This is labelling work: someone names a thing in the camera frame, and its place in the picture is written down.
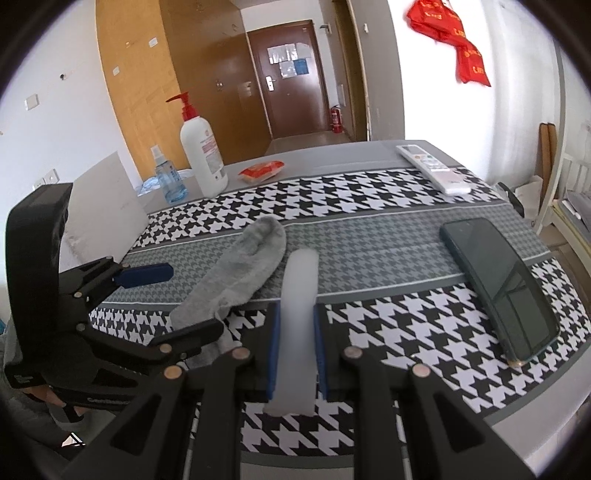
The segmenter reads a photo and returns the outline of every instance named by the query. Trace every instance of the chair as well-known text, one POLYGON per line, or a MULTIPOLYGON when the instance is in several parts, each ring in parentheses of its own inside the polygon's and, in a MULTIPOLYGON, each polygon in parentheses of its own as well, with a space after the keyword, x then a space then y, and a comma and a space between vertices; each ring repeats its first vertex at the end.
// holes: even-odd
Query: chair
POLYGON ((554 163, 548 192, 556 190, 554 195, 546 195, 536 221, 537 233, 543 226, 553 224, 566 239, 573 251, 591 275, 591 233, 583 222, 576 218, 564 205, 566 192, 591 191, 591 161, 578 160, 568 153, 562 154, 560 161, 554 163))

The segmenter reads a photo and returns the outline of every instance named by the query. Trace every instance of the white pump bottle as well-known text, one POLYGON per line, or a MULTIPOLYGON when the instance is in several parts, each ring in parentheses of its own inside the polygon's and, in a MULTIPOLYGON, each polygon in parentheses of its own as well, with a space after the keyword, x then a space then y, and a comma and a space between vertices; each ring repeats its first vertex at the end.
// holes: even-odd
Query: white pump bottle
POLYGON ((212 126, 199 116, 189 103, 189 93, 184 92, 166 100, 183 101, 181 143, 193 169, 197 183, 208 198, 214 198, 228 186, 228 175, 223 168, 222 155, 213 136, 212 126))

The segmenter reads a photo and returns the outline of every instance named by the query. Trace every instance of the air conditioner remote control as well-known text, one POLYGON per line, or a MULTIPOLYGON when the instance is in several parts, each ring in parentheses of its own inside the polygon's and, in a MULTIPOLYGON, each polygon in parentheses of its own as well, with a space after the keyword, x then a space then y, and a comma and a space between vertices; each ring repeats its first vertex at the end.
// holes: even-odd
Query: air conditioner remote control
POLYGON ((472 185, 464 177, 418 145, 397 145, 396 148, 445 195, 465 195, 472 191, 472 185))

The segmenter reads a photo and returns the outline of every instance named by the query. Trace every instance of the brown door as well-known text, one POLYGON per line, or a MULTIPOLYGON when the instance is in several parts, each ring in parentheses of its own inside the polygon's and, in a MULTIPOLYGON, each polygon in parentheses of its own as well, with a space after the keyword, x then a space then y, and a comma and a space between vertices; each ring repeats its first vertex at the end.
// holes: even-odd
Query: brown door
POLYGON ((312 20, 248 36, 273 137, 328 130, 328 97, 312 20))

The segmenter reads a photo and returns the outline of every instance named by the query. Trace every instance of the electrical socket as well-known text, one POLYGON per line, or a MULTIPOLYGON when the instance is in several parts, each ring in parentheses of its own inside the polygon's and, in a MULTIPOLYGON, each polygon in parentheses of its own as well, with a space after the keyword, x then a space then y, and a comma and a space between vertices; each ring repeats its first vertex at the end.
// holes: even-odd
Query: electrical socket
POLYGON ((45 174, 43 180, 47 185, 53 185, 55 183, 58 183, 60 181, 60 178, 57 175, 56 169, 54 168, 45 174))
POLYGON ((43 179, 39 179, 37 180, 34 184, 33 184, 33 190, 37 190, 39 187, 41 187, 42 185, 45 185, 45 178, 43 179))

